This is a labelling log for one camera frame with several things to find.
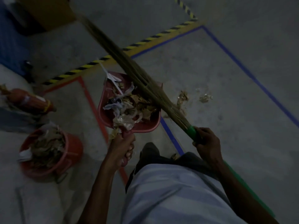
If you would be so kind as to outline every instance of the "green broom handle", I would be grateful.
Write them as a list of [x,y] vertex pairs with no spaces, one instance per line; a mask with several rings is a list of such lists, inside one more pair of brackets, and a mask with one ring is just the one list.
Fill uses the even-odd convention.
[[[201,138],[201,136],[198,134],[196,129],[194,127],[189,127],[186,131],[186,134],[195,142],[198,142],[198,139]],[[257,202],[260,203],[260,205],[267,210],[267,212],[274,218],[275,214],[273,211],[253,192],[251,188],[247,185],[247,183],[241,178],[240,175],[238,175],[231,167],[227,164],[227,162],[224,161],[224,163],[227,165],[227,167],[230,169],[231,173],[235,176],[235,178],[248,190],[248,192],[253,196],[254,199],[256,199]]]

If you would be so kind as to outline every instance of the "person's left arm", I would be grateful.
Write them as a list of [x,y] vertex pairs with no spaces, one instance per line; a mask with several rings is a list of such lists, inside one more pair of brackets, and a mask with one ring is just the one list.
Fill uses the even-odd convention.
[[118,135],[111,142],[78,224],[106,223],[113,177],[121,167],[123,157],[126,156],[128,161],[132,157],[133,141],[135,136],[131,134],[125,139]]

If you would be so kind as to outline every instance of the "person's right arm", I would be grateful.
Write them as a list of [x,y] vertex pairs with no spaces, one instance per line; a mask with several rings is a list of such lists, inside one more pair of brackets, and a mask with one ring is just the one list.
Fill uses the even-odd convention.
[[204,144],[193,142],[200,157],[216,173],[233,211],[249,224],[278,224],[278,222],[253,198],[246,188],[235,178],[221,155],[220,140],[209,128],[197,128]]

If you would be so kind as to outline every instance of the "forearm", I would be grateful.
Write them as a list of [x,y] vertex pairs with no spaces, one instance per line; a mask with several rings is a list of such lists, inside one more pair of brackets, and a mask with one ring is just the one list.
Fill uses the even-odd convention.
[[213,166],[234,212],[249,224],[278,222],[252,197],[224,162]]
[[78,224],[106,223],[113,177],[103,162]]

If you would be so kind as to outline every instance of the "dustpan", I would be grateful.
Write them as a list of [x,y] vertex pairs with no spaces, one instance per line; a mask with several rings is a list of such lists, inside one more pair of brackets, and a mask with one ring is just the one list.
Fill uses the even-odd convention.
[[[118,72],[112,72],[108,71],[113,76],[121,79],[121,82],[124,84],[124,89],[122,89],[123,92],[125,92],[129,87],[131,86],[132,80],[129,78],[128,75],[118,73]],[[102,93],[102,97],[99,103],[99,106],[97,108],[99,118],[102,121],[102,123],[109,128],[113,128],[113,118],[114,114],[112,110],[104,110],[103,107],[107,104],[108,99],[115,96],[113,93],[113,83],[111,80],[106,79],[104,82],[104,89]],[[138,93],[138,88],[133,90],[133,94]],[[148,133],[156,129],[160,123],[161,120],[161,109],[159,109],[157,112],[153,113],[150,120],[148,121],[140,121],[139,123],[136,123],[134,127],[127,131],[125,128],[122,128],[122,136],[126,137],[127,135],[131,133]]]

